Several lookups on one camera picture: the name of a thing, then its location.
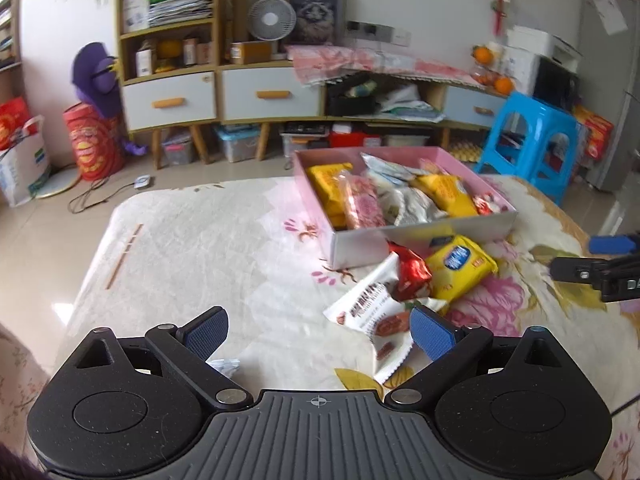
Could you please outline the yellow blue-label snack packet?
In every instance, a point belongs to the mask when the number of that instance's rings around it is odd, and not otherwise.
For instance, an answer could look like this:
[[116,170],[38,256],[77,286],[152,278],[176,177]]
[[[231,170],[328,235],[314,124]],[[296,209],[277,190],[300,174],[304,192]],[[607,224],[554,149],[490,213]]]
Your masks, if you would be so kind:
[[498,263],[480,245],[456,235],[425,259],[432,277],[430,293],[450,304],[498,272]]

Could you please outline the red white snack packet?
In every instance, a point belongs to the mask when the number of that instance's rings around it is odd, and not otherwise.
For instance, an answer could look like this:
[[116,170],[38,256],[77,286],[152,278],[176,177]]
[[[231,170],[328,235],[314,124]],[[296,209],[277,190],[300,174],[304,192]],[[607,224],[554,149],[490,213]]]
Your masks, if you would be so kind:
[[432,274],[425,260],[413,250],[387,243],[390,253],[398,257],[398,282],[392,296],[398,301],[427,297],[431,290]]

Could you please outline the white brown biscuit packet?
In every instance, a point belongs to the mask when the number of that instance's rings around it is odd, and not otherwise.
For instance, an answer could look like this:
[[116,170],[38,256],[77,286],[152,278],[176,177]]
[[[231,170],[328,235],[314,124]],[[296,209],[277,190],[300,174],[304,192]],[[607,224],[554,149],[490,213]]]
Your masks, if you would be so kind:
[[388,256],[356,286],[331,304],[323,315],[330,322],[366,335],[373,350],[373,378],[382,384],[404,364],[413,346],[409,315],[416,307],[438,314],[448,308],[445,300],[427,297],[398,301],[398,257]]

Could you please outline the red white candy packet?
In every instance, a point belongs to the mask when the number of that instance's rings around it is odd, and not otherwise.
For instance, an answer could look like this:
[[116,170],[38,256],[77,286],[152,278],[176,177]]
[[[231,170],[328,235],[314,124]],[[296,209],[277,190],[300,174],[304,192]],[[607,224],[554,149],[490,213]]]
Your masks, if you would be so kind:
[[475,195],[472,198],[474,207],[476,212],[480,216],[490,216],[491,214],[502,214],[503,212],[508,212],[509,208],[506,205],[503,205],[498,200],[495,199],[495,196],[491,194],[484,195]]

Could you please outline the grey white striped packet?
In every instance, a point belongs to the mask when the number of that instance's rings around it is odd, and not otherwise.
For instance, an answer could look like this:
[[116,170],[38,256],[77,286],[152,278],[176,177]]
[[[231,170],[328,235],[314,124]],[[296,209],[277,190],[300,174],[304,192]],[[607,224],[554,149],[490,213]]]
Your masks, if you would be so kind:
[[413,226],[448,217],[417,188],[388,188],[378,194],[378,203],[388,226]]

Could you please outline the blue plastic stool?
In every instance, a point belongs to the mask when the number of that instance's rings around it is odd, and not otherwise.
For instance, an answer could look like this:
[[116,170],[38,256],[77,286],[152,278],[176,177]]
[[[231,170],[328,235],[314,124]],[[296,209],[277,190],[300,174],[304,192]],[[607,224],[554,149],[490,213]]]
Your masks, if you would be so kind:
[[[503,128],[512,115],[525,122],[517,148],[500,143]],[[547,162],[547,155],[557,136],[566,140],[566,147],[560,168],[554,169]],[[474,171],[480,174],[488,167],[502,176],[519,177],[560,206],[578,159],[581,137],[582,124],[573,115],[512,92],[499,110]]]

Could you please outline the yellow snack packet in box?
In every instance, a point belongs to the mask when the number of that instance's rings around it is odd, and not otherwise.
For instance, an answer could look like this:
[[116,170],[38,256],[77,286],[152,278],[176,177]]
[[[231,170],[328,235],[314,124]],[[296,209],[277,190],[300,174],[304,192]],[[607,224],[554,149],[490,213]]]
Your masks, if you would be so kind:
[[341,190],[337,182],[337,176],[343,171],[351,172],[352,164],[341,162],[317,165],[306,170],[306,175],[316,192],[326,218],[337,231],[344,230],[347,226]]

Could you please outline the red cylindrical drum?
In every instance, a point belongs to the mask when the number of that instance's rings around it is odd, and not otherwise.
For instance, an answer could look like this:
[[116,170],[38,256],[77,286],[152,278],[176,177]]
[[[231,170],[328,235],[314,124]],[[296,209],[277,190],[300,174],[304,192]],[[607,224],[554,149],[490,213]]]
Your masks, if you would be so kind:
[[103,118],[92,105],[78,102],[63,113],[63,118],[76,165],[85,181],[106,179],[125,166],[119,117]]

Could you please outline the red storage box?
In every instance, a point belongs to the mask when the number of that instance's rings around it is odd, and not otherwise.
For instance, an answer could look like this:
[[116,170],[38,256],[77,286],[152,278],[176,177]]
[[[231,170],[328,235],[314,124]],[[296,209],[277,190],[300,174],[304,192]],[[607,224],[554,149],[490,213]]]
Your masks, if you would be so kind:
[[371,132],[363,124],[334,122],[329,132],[330,148],[361,148],[362,146],[381,146],[383,138]]

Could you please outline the white shopping bag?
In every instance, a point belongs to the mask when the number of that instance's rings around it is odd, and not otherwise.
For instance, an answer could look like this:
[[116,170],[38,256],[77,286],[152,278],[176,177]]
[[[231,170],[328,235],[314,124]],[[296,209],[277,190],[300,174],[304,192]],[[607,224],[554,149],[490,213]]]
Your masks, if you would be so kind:
[[30,202],[49,179],[43,126],[21,96],[1,104],[1,192],[12,208]]

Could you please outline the wooden tv cabinet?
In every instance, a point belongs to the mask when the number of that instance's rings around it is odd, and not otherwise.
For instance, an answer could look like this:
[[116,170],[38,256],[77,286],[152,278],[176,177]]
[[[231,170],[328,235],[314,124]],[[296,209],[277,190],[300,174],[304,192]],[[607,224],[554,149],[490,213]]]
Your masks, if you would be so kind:
[[[126,0],[115,0],[116,11],[123,14]],[[186,127],[198,139],[201,159],[208,159],[201,133],[202,125],[256,125],[259,139],[256,157],[265,156],[270,127],[284,122],[365,122],[370,125],[405,125],[445,130],[482,130],[490,127],[506,100],[491,88],[477,89],[415,81],[396,77],[356,73],[326,84],[304,86],[295,76],[292,62],[268,61],[250,64],[221,63],[222,0],[212,0],[212,15],[168,25],[126,32],[116,26],[118,35],[118,76],[122,114],[129,133],[147,132],[152,152],[160,159],[160,140],[166,128]],[[165,73],[136,76],[136,44],[176,32],[208,29],[213,39],[210,62],[168,70]],[[434,108],[430,117],[393,114],[341,114],[329,112],[328,89],[350,76],[378,77],[388,84],[416,84],[420,98]]]

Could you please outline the purple plush toy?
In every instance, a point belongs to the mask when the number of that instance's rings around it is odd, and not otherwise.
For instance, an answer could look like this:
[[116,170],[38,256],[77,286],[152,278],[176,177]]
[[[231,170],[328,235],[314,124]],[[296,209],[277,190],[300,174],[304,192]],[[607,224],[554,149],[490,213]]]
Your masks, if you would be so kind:
[[102,42],[90,42],[77,52],[70,81],[79,101],[89,105],[104,125],[115,130],[122,126],[117,58]]

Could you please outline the pink lace cloth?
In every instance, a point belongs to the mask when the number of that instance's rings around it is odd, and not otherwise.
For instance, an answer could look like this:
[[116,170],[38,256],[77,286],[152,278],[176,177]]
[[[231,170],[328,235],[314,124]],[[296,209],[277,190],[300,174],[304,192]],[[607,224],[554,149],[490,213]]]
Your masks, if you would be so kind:
[[443,82],[485,89],[469,72],[411,55],[366,48],[333,46],[289,46],[288,59],[304,86],[338,81],[348,75],[366,73],[415,81]]

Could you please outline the white desk fan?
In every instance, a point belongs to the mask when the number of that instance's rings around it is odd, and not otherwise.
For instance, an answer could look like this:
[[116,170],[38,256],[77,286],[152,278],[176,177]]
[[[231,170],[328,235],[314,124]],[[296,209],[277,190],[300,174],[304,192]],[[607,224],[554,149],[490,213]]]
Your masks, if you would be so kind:
[[286,0],[258,0],[248,11],[247,28],[254,39],[270,44],[273,55],[295,29],[297,15]]

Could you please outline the framed cat picture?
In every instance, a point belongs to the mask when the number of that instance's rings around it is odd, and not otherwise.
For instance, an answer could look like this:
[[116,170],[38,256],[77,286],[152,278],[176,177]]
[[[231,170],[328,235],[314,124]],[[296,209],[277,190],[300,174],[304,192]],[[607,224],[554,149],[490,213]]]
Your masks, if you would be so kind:
[[285,0],[296,23],[287,46],[339,46],[346,28],[347,0]]

